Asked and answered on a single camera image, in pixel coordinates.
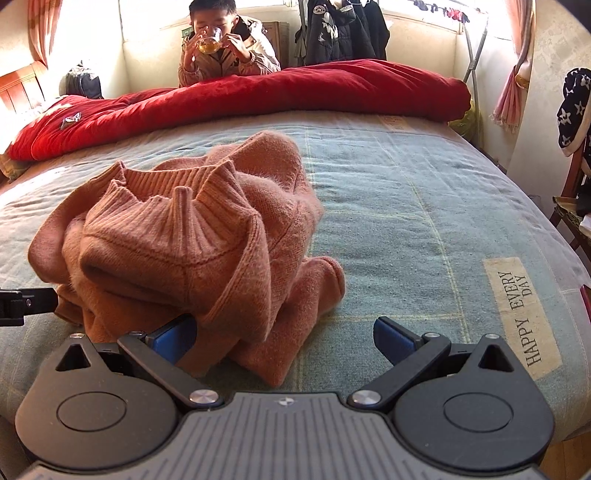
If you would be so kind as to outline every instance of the beige jacket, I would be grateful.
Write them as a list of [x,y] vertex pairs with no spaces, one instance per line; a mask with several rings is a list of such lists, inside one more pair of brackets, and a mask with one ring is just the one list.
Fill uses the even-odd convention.
[[180,87],[188,87],[202,80],[226,77],[230,75],[267,75],[281,70],[279,61],[269,39],[263,33],[262,23],[255,18],[240,17],[232,33],[242,37],[246,48],[252,52],[251,61],[241,63],[227,48],[221,57],[205,55],[198,52],[193,57],[193,72],[185,70],[184,55],[188,39],[183,41],[181,60],[178,66],[178,82]]

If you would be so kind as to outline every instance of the beige fabric patch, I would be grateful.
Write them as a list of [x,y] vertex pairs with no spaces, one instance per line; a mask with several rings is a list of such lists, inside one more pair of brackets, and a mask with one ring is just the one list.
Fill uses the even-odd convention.
[[410,126],[408,120],[402,116],[380,115],[382,123],[394,132],[413,132],[414,128]]
[[521,260],[485,258],[505,340],[534,380],[562,365],[550,322]]

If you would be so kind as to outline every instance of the glass mug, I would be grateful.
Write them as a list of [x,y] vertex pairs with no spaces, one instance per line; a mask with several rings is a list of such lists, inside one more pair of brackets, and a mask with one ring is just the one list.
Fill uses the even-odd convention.
[[218,27],[205,27],[203,38],[199,40],[197,48],[201,53],[211,55],[222,46],[222,31]]

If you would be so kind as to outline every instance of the red velvet comforter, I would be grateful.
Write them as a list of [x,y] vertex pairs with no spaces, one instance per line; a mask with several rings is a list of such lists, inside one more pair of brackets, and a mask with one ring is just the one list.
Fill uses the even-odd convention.
[[[117,99],[68,96],[25,127],[8,155],[48,160],[158,129],[238,115],[328,110],[447,122],[462,118],[469,108],[470,93],[459,80],[382,60],[334,62]],[[60,130],[63,119],[78,112],[80,121]]]

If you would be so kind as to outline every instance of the boy's left hand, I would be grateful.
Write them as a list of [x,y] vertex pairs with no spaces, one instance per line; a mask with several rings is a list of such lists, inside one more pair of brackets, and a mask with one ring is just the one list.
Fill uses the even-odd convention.
[[229,48],[242,63],[247,63],[251,59],[251,52],[246,48],[240,35],[226,33],[222,38],[222,47]]

